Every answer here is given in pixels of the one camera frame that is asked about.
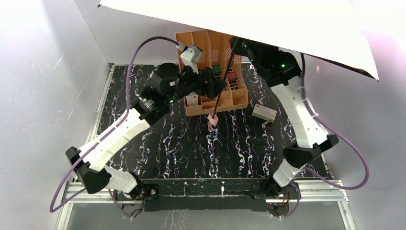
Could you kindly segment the black pink folding umbrella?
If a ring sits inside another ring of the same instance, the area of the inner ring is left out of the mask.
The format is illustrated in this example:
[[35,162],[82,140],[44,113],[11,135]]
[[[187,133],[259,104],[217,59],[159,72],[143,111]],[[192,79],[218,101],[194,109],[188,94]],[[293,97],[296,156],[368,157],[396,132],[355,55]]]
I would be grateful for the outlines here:
[[348,0],[101,0],[98,7],[286,48],[380,79]]

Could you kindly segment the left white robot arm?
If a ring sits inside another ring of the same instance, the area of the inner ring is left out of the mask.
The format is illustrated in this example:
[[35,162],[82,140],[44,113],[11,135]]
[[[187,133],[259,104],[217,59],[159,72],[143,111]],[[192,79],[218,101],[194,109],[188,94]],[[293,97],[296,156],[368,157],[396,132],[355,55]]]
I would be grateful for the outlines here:
[[170,104],[193,92],[213,99],[225,87],[225,81],[217,78],[211,68],[194,71],[191,66],[179,69],[173,63],[161,64],[152,72],[149,85],[113,124],[91,142],[66,151],[78,180],[89,194],[102,189],[131,196],[141,194],[143,183],[136,174],[108,167],[107,161],[169,113]]

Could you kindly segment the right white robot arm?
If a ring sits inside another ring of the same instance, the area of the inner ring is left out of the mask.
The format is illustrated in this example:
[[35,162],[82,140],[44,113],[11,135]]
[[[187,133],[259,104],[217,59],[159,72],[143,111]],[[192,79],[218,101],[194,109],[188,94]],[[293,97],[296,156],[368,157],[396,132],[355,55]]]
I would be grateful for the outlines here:
[[274,188],[286,187],[304,166],[338,144],[339,139],[316,121],[316,115],[309,113],[311,103],[301,95],[302,70],[292,53],[237,36],[229,42],[234,54],[250,60],[281,102],[293,126],[296,143],[283,150],[282,163],[271,178]]

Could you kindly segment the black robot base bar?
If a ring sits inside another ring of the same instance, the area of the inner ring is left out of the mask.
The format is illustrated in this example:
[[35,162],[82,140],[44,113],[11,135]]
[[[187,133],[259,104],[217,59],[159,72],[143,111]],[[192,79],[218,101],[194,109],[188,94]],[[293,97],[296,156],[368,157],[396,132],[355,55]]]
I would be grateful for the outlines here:
[[268,178],[143,179],[157,189],[146,201],[147,211],[235,210],[266,211],[274,196]]

